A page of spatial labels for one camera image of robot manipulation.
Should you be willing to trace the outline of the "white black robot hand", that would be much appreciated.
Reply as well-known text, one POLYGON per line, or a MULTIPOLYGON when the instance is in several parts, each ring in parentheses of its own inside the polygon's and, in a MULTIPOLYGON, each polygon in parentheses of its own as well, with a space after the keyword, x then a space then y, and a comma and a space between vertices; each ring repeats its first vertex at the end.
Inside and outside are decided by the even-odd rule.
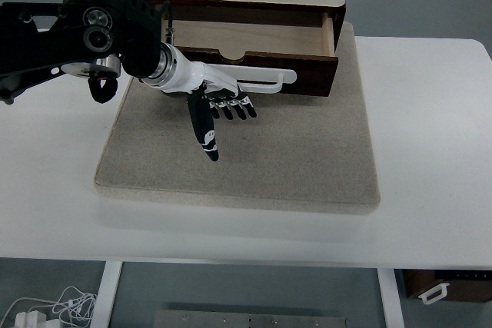
POLYGON ((189 61, 170 44, 161 44, 161 55, 166 66, 158 88, 165 94, 185 94, 195 137, 206 155, 217 161, 214 120, 221 115, 231 120, 232 111, 242 120, 255 118, 257 113, 250 98, 235 78, 203 62, 189 61))

